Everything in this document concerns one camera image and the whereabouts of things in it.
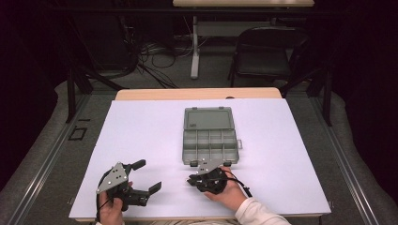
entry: chair seat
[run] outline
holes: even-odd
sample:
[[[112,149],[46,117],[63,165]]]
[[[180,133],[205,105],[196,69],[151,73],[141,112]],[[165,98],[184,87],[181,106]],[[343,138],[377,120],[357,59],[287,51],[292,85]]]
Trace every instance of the chair seat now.
[[[285,79],[290,76],[290,66],[283,48],[246,46],[237,55],[238,76],[269,76]]]

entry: sleeve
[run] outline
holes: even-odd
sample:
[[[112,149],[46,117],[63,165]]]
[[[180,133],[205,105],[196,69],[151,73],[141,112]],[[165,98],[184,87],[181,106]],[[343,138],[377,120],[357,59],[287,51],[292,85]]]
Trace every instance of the sleeve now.
[[[246,199],[235,213],[237,221],[242,225],[288,225],[287,220],[272,213],[265,205],[254,198]]]

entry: gray compartment box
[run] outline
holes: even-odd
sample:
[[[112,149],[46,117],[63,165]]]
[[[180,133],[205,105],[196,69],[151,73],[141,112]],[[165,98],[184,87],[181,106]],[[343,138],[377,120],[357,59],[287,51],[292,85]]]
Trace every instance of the gray compartment box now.
[[[229,107],[185,109],[182,160],[197,166],[198,160],[222,159],[237,163],[237,134]]]

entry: table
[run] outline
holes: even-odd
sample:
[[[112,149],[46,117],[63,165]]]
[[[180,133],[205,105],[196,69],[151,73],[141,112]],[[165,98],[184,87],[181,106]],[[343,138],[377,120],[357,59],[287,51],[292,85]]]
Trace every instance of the table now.
[[[131,172],[133,187],[162,181],[146,207],[130,206],[125,220],[233,218],[185,180],[196,168],[182,162],[184,109],[231,107],[243,142],[234,174],[252,195],[284,216],[330,213],[294,118],[276,88],[207,88],[120,91],[108,112],[69,217],[92,221],[95,191],[116,162],[146,160]]]
[[[181,8],[308,8],[314,5],[314,0],[174,0],[173,5]],[[243,31],[257,26],[270,26],[270,23],[198,22],[197,17],[193,16],[191,78],[197,79],[199,73],[198,36],[237,37]]]

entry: open box lid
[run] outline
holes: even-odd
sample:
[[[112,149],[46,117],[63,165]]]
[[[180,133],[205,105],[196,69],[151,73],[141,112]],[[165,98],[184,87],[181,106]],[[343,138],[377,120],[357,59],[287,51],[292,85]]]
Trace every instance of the open box lid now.
[[[235,129],[231,108],[185,109],[184,129]]]

